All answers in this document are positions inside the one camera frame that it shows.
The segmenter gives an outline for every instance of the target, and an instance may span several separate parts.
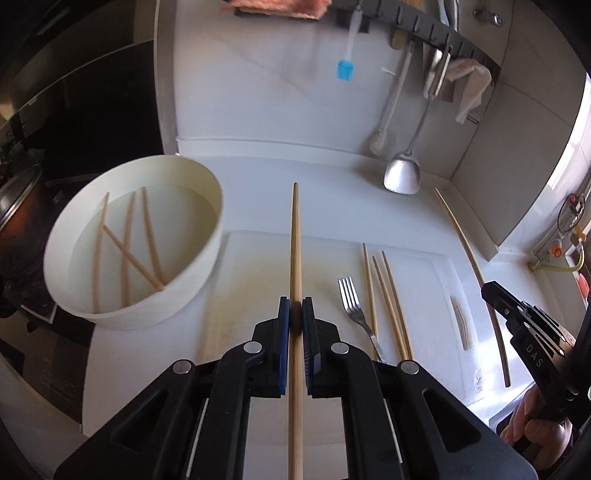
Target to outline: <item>white bowl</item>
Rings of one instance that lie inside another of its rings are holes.
[[[93,313],[92,272],[100,211],[105,225],[123,241],[126,211],[136,192],[130,252],[154,272],[144,224],[141,187],[149,213],[165,289],[129,265],[131,305],[122,305],[122,254],[103,235],[100,255],[100,312]],[[153,325],[183,308],[213,269],[222,236],[222,188],[205,166],[177,155],[140,158],[94,179],[62,211],[47,241],[43,271],[49,293],[73,315],[112,329]]]

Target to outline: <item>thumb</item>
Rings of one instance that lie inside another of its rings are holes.
[[[566,427],[551,420],[530,420],[525,426],[525,437],[542,447],[533,461],[536,470],[546,470],[556,463],[570,440],[570,423]]]

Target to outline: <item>human hand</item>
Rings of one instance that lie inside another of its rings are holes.
[[[573,428],[568,420],[562,426],[551,420],[530,419],[531,413],[540,401],[540,389],[534,385],[521,399],[509,425],[501,432],[501,438],[512,447],[523,435],[530,442],[542,447],[532,462],[534,468],[539,471],[550,468],[564,453]]]

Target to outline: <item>yellow hose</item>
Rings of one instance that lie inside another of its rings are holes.
[[[585,262],[585,250],[581,249],[579,252],[579,262],[572,267],[556,267],[555,265],[541,264],[541,265],[538,265],[538,267],[533,270],[537,270],[539,268],[540,270],[550,270],[551,272],[574,273],[574,272],[578,272],[579,270],[581,270],[581,268],[583,268],[584,262]]]

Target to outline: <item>white cloth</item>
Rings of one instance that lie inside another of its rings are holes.
[[[470,110],[482,103],[482,93],[492,80],[489,69],[473,59],[457,59],[450,62],[445,78],[455,82],[466,75],[469,77],[460,101],[460,109],[456,115],[456,122],[461,124],[466,120]]]

